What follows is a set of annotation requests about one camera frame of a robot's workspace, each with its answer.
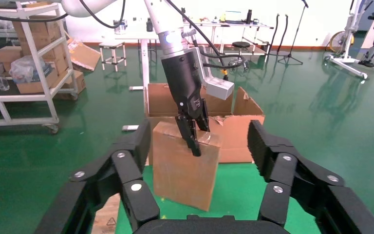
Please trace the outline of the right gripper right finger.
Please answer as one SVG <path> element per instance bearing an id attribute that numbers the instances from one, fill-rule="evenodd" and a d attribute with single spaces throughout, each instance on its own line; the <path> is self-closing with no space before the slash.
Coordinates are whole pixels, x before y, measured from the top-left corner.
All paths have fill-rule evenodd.
<path id="1" fill-rule="evenodd" d="M 374 234 L 374 215 L 338 174 L 306 159 L 286 138 L 249 123 L 247 146 L 267 186 L 258 220 L 284 227 L 295 199 L 323 234 Z"/>

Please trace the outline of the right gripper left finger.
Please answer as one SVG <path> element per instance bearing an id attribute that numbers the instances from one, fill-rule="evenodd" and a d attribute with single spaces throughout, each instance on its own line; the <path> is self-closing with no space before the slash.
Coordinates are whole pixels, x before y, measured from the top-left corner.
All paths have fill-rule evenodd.
<path id="1" fill-rule="evenodd" d="M 95 213 L 119 194 L 133 232 L 157 220 L 159 207 L 143 180 L 150 151 L 150 121 L 121 136 L 96 160 L 71 173 L 39 222 L 37 234 L 85 234 Z"/>

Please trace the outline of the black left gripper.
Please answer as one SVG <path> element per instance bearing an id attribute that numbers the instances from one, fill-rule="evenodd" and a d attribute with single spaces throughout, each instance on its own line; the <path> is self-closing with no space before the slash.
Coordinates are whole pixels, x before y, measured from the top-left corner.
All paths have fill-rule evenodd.
<path id="1" fill-rule="evenodd" d="M 161 59 L 170 93 L 180 115 L 175 117 L 183 140 L 194 156 L 200 157 L 195 122 L 200 130 L 210 132 L 206 100 L 200 95 L 202 68 L 197 50 L 185 50 Z"/>

